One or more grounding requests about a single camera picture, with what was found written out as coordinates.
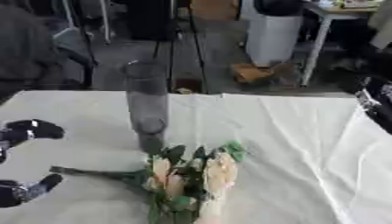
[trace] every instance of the person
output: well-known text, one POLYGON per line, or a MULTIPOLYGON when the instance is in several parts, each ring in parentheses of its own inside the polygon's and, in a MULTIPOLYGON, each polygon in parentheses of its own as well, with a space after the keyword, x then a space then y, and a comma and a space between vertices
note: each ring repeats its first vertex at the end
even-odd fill
POLYGON ((380 54, 392 43, 392 0, 384 0, 366 23, 357 20, 335 25, 335 38, 346 50, 345 57, 332 65, 334 69, 361 70, 367 62, 382 60, 380 54))
POLYGON ((24 89, 57 89, 65 78, 52 35, 10 2, 0 1, 0 97, 24 89))

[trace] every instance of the metal stand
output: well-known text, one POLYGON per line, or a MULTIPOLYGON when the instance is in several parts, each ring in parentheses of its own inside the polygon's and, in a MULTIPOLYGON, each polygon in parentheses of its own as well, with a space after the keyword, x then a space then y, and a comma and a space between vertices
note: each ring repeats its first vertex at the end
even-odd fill
MULTIPOLYGON (((196 46, 196 51, 198 54, 198 60, 199 60, 199 67, 201 70, 201 78, 204 83, 204 89, 205 92, 208 93, 208 85, 207 85, 207 77, 206 77, 206 69, 205 69, 205 62, 203 60, 203 56, 201 54, 201 49, 200 49, 200 41, 198 37, 198 30, 196 28, 196 24, 194 22, 194 17, 193 17, 193 10, 191 8, 191 5, 187 5, 186 8, 188 9, 189 13, 189 24, 191 26, 192 34, 193 34, 193 39, 194 39, 194 44, 196 46)), ((174 48, 175 48, 175 41, 181 30, 178 27, 178 22, 179 22, 179 15, 178 15, 178 10, 174 10, 173 13, 173 18, 171 20, 171 30, 173 31, 173 37, 171 37, 171 44, 170 44, 170 51, 169 51, 169 75, 167 79, 167 88, 169 92, 171 92, 172 89, 172 83, 173 83, 173 66, 174 66, 174 48)), ((161 41, 157 41, 155 44, 154 48, 154 53, 153 53, 153 59, 156 59, 158 56, 159 48, 160 48, 161 41)))

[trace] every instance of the flower bouquet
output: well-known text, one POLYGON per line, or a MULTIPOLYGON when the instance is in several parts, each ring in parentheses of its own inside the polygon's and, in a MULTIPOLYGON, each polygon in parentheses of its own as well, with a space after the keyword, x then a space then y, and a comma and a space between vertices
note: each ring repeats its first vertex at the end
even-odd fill
POLYGON ((150 224, 220 223, 226 194, 237 177, 236 163, 242 161, 244 150, 237 142, 208 154, 200 147, 189 161, 182 158, 185 150, 184 145, 166 148, 149 156, 140 171, 83 171, 54 166, 51 172, 114 179, 142 188, 150 197, 150 224))

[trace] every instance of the white bin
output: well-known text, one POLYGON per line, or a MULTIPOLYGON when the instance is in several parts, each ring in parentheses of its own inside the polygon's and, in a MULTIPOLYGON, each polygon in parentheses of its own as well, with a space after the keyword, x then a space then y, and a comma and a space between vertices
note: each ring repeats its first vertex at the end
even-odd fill
POLYGON ((250 20, 247 53, 258 67, 291 58, 302 17, 272 17, 257 14, 250 20))

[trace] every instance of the white desk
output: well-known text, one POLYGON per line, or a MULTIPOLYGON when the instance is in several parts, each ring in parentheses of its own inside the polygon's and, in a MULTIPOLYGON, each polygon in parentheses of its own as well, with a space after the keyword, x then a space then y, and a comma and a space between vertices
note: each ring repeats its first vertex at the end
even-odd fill
MULTIPOLYGON (((191 149, 235 139, 247 149, 222 223, 391 223, 392 139, 355 99, 224 94, 170 100, 170 144, 191 149)), ((13 149, 0 179, 34 181, 51 165, 139 168, 145 155, 127 111, 121 92, 16 95, 0 108, 3 122, 43 119, 62 126, 66 137, 13 149)), ((144 224, 147 211, 124 185, 65 176, 47 196, 0 209, 0 224, 144 224)))
POLYGON ((319 15, 323 22, 318 30, 318 36, 314 42, 314 47, 311 50, 311 54, 306 62, 304 75, 301 84, 307 86, 313 75, 314 68, 317 65, 319 54, 326 41, 326 35, 329 32, 331 23, 333 20, 349 20, 363 18, 369 13, 377 11, 377 8, 366 8, 366 9, 341 9, 338 7, 324 7, 317 3, 306 3, 305 8, 319 15))

